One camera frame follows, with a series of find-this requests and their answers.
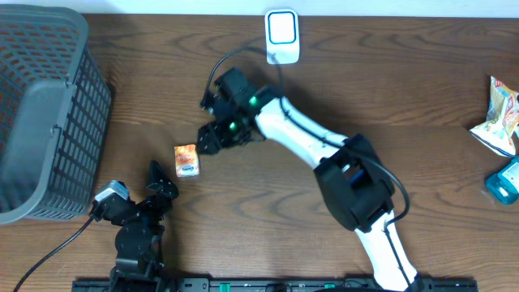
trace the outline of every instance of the gray plastic basket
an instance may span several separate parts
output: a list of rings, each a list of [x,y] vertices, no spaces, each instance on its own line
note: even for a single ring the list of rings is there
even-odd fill
[[[88,211],[112,97],[66,8],[0,5],[0,224]]]

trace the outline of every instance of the teal object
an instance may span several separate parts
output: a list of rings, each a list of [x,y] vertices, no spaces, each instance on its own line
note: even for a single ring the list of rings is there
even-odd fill
[[[230,284],[220,284],[220,292],[230,292]]]
[[[485,181],[488,190],[503,204],[513,204],[519,198],[519,157]]]

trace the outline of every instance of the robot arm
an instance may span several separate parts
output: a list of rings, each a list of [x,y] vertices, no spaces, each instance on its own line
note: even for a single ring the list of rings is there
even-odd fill
[[[377,283],[386,290],[406,290],[409,285],[403,273],[413,283],[416,269],[407,260],[395,225],[388,226],[395,252],[384,232],[385,223],[394,218],[391,180],[354,154],[365,153],[380,163],[369,142],[360,135],[348,139],[325,129],[297,111],[288,99],[280,98],[274,88],[256,90],[236,68],[215,84],[220,94],[206,92],[200,103],[217,120],[200,128],[199,152],[216,154],[222,148],[246,144],[252,140],[253,131],[284,145],[314,170],[333,217],[359,236]],[[348,177],[346,172],[351,166],[358,171]]]
[[[313,133],[325,137],[326,140],[333,141],[336,144],[343,144],[343,141],[347,139],[343,135],[326,130],[301,114],[286,98],[283,97],[281,102],[283,102],[284,110],[290,112],[292,119]],[[255,117],[255,121],[259,130],[267,139],[275,140],[284,145],[314,170],[321,165],[321,160],[331,157],[339,150],[331,145],[324,144],[322,141],[307,134],[300,127],[295,126],[292,121],[285,117],[278,98],[265,105],[261,109],[261,113]],[[346,165],[342,171],[345,172],[349,167],[350,165]],[[377,283],[386,290],[404,291],[408,287],[407,282],[399,269],[397,259],[384,233],[384,223],[393,219],[394,216],[394,211],[391,210],[388,213],[383,213],[371,225],[371,231],[363,232],[359,228],[355,228],[354,231],[370,257]],[[389,225],[388,231],[405,274],[412,282],[417,272],[405,256],[395,225]]]

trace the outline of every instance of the black mounting rail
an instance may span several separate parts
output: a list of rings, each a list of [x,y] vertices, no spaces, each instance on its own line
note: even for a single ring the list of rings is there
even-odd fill
[[[175,279],[176,291],[171,292],[316,292],[329,290],[329,292],[367,292],[387,291],[378,287],[372,278],[352,277],[329,280],[208,280],[206,278],[179,278]],[[419,290],[415,292],[478,292],[476,281],[473,280],[436,280],[420,278]],[[72,292],[108,292],[110,281],[74,281]],[[128,291],[152,291],[157,292],[155,286],[149,286],[149,290],[142,290],[142,286],[136,286],[138,290]]]

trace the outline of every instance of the wooden table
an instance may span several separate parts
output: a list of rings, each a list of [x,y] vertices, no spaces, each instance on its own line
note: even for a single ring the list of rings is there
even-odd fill
[[[174,177],[176,144],[212,118],[201,110],[208,73],[226,52],[264,47],[261,17],[86,15],[90,48],[117,87],[97,187],[124,181],[145,197],[148,164]],[[474,277],[480,291],[516,291],[519,204],[504,207],[483,180],[508,160],[472,138],[484,121],[490,75],[519,89],[519,21],[301,17],[301,57],[283,66],[287,96],[334,131],[363,133],[406,185],[412,207],[401,240],[421,273]],[[264,57],[227,62],[276,83]],[[165,219],[171,271],[213,277],[343,277],[372,273],[357,236],[322,201],[310,168],[273,142],[201,157],[202,174],[174,178],[181,195]],[[402,210],[400,194],[393,197]],[[0,290],[86,221],[0,227]],[[92,224],[42,265],[26,291],[67,291],[107,277],[119,228]]]

